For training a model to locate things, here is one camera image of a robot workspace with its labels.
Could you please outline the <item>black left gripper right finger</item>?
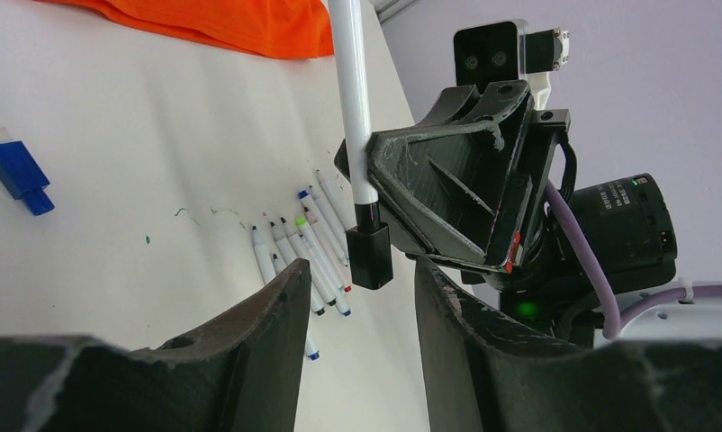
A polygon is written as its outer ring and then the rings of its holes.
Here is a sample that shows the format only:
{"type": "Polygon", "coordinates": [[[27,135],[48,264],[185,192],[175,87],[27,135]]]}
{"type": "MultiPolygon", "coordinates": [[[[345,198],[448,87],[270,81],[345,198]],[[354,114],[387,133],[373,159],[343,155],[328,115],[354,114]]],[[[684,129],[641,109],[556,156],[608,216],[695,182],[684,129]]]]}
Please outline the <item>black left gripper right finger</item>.
{"type": "Polygon", "coordinates": [[[722,343],[549,337],[415,265],[434,431],[722,431],[722,343]]]}

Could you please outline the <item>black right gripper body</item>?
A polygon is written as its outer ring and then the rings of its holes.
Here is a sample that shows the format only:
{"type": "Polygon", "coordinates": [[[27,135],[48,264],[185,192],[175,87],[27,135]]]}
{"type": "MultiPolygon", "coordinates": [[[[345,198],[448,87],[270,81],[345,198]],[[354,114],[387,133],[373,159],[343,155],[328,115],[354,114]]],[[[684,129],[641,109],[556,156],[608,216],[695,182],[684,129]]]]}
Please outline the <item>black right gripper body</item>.
{"type": "Polygon", "coordinates": [[[589,347],[602,298],[668,283],[678,245],[654,178],[639,174],[578,189],[566,112],[534,116],[519,169],[540,174],[534,212],[510,273],[462,274],[499,293],[501,312],[549,336],[589,347]]]}

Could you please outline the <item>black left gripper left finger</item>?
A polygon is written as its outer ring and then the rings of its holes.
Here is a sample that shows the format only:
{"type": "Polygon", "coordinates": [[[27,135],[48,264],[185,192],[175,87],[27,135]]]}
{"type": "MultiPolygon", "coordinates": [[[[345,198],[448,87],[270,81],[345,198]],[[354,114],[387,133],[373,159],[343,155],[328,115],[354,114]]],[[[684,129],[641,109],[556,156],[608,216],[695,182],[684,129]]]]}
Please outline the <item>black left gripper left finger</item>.
{"type": "Polygon", "coordinates": [[[310,288],[309,265],[296,260],[156,349],[0,337],[0,431],[290,431],[310,288]]]}

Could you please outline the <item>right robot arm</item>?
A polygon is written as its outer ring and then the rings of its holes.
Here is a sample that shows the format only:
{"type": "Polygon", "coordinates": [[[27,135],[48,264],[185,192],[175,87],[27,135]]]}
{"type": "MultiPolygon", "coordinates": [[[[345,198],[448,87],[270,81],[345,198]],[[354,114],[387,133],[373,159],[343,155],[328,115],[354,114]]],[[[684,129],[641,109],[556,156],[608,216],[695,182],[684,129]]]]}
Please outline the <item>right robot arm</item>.
{"type": "Polygon", "coordinates": [[[591,346],[597,336],[722,339],[722,282],[680,279],[678,242],[649,174],[577,188],[566,110],[526,81],[445,89],[420,122],[360,152],[375,202],[347,232],[353,282],[393,278],[391,252],[488,284],[509,317],[591,346]]]}

